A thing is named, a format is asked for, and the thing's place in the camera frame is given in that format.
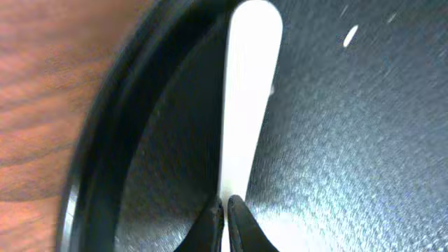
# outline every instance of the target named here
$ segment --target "white fragment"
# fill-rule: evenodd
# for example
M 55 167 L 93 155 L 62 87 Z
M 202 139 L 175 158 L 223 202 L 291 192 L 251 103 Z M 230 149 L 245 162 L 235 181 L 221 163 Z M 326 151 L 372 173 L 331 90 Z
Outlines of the white fragment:
M 346 48 L 347 46 L 349 46 L 351 40 L 353 39 L 353 37 L 355 36 L 356 31 L 358 31 L 358 25 L 355 25 L 354 27 L 352 27 L 349 31 L 349 33 L 347 34 L 347 36 L 344 39 L 344 43 L 343 46 Z
M 393 13 L 387 20 L 387 23 L 389 24 L 390 22 L 392 22 L 392 20 L 396 17 L 396 15 L 397 15 L 397 13 Z
M 347 11 L 347 8 L 349 7 L 349 5 L 347 4 L 344 9 L 342 10 L 342 13 L 339 17 L 342 17 L 344 15 L 344 13 Z

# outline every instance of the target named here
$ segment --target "wooden surface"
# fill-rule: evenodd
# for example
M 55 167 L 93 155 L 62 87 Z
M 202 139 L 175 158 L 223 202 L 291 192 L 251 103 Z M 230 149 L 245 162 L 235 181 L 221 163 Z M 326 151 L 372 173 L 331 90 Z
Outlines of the wooden surface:
M 51 251 L 74 143 L 152 0 L 0 0 L 0 251 Z

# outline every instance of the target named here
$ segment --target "textured black surface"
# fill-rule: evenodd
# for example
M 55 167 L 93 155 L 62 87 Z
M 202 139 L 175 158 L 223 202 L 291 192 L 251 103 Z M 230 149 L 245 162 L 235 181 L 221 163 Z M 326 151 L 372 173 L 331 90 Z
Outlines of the textured black surface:
M 448 251 L 448 2 L 273 2 L 283 41 L 246 198 L 267 237 L 280 251 Z M 196 48 L 150 118 L 118 250 L 172 251 L 202 208 L 224 41 Z

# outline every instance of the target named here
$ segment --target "white elongated object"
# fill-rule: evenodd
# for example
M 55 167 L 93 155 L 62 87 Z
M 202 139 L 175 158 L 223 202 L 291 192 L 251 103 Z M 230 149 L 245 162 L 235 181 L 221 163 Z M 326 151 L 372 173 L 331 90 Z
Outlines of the white elongated object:
M 230 20 L 218 185 L 225 212 L 223 252 L 230 250 L 227 203 L 232 195 L 246 198 L 253 156 L 279 56 L 282 29 L 278 10 L 263 0 L 240 4 Z

